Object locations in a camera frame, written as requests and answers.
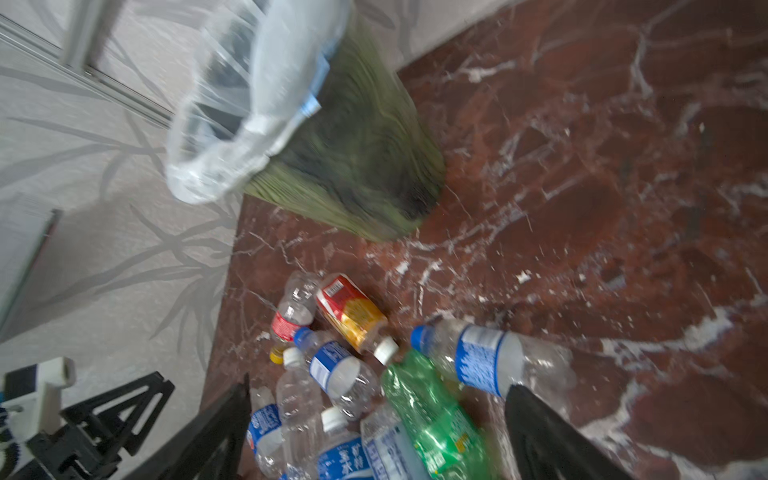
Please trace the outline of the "yellow red label bottle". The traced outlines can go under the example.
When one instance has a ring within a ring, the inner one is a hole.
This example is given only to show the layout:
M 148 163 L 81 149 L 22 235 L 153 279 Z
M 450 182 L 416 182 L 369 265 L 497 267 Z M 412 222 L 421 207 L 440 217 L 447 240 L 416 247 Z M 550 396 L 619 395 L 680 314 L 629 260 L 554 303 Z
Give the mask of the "yellow red label bottle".
M 321 315 L 359 354 L 371 354 L 390 364 L 400 347 L 386 315 L 350 278 L 342 273 L 326 276 L 315 299 Z

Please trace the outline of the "clear bottle red label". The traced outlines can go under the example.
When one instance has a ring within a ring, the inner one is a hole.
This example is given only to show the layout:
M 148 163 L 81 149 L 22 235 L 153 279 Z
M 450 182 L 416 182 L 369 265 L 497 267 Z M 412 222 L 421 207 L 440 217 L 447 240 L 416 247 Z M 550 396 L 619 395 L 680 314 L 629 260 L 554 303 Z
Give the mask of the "clear bottle red label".
M 273 345 L 269 357 L 274 364 L 283 364 L 284 351 L 293 345 L 296 332 L 313 323 L 315 294 L 321 282 L 322 278 L 311 272 L 295 271 L 289 276 L 270 326 Z

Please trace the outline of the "clear bottle blue label cap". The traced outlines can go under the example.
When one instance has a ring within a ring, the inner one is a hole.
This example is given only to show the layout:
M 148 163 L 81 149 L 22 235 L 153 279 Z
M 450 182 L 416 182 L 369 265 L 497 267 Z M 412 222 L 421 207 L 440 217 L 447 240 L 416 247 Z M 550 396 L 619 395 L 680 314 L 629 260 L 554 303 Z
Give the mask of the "clear bottle blue label cap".
M 568 392 L 576 375 L 573 353 L 565 347 L 455 318 L 415 327 L 410 343 L 450 381 L 500 398 L 512 386 L 524 386 L 558 414 L 569 416 Z

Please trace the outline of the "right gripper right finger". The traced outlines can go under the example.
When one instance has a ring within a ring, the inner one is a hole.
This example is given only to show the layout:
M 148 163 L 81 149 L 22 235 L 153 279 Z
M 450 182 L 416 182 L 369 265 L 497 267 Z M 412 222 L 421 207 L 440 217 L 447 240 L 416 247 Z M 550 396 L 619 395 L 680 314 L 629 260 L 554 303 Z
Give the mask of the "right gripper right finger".
M 521 478 L 631 479 L 528 388 L 509 388 L 504 415 Z

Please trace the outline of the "crushed bottle blue round label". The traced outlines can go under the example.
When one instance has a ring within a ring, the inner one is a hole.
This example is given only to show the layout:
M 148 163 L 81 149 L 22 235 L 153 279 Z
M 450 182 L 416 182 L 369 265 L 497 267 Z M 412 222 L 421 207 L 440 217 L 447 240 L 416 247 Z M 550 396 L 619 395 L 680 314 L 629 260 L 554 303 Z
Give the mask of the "crushed bottle blue round label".
M 259 470 L 268 479 L 282 479 L 286 461 L 280 413 L 268 387 L 250 390 L 251 414 L 246 440 Z

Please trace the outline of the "clear bottle pale blue label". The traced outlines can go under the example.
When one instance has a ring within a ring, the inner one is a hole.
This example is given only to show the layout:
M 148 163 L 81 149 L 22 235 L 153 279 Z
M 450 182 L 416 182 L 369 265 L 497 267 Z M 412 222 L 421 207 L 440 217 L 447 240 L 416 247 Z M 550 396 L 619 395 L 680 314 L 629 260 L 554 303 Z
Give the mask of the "clear bottle pale blue label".
M 376 480 L 428 480 L 402 419 L 382 403 L 360 422 L 362 445 Z

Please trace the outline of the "clear bottle no label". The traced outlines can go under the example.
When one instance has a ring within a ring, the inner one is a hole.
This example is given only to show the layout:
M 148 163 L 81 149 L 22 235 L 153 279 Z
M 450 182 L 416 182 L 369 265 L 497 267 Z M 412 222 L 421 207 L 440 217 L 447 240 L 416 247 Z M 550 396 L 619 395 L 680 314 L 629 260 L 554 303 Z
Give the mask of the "clear bottle no label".
M 277 383 L 287 479 L 317 479 L 317 455 L 323 444 L 322 390 L 310 376 L 298 348 L 283 352 L 284 374 Z

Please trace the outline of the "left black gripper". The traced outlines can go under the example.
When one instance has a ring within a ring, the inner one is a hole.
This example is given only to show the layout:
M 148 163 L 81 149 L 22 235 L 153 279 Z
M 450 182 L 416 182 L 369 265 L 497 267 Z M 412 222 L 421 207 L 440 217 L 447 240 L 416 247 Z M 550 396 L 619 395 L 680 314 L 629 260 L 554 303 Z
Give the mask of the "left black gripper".
M 175 390 L 153 372 L 63 409 L 64 425 L 26 442 L 32 460 L 25 479 L 107 479 L 122 451 L 134 456 L 143 446 Z

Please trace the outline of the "green bottle yellow cap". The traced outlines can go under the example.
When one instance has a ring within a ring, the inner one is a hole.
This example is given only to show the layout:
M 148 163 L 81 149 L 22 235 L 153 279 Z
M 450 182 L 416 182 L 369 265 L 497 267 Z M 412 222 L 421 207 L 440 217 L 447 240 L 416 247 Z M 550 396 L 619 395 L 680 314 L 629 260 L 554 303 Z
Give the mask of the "green bottle yellow cap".
M 426 356 L 409 350 L 385 369 L 381 385 L 430 478 L 493 477 L 484 439 Z

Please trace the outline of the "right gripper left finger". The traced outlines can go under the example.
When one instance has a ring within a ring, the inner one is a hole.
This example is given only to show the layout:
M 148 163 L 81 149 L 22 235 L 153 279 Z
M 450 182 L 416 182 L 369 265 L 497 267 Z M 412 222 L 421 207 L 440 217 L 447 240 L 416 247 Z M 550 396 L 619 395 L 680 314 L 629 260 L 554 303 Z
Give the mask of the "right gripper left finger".
M 236 479 L 250 418 L 249 386 L 245 375 L 127 477 Z

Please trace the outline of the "small soda water bottle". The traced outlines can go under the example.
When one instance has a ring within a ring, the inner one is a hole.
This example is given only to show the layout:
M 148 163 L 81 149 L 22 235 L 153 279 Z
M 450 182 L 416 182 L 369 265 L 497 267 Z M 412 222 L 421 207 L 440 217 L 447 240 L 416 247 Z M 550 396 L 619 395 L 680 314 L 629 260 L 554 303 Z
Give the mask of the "small soda water bottle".
M 343 414 L 361 420 L 374 409 L 381 392 L 376 373 L 335 334 L 302 327 L 294 335 L 294 344 L 303 354 L 312 379 Z

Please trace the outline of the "blue label white cap bottle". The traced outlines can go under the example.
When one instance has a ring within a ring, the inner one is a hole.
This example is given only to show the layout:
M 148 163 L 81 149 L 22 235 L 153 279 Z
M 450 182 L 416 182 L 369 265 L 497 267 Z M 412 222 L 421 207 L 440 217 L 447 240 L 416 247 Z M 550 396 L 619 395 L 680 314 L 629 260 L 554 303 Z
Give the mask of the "blue label white cap bottle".
M 322 412 L 324 443 L 316 458 L 321 480 L 372 480 L 361 435 L 348 428 L 348 417 L 337 407 Z

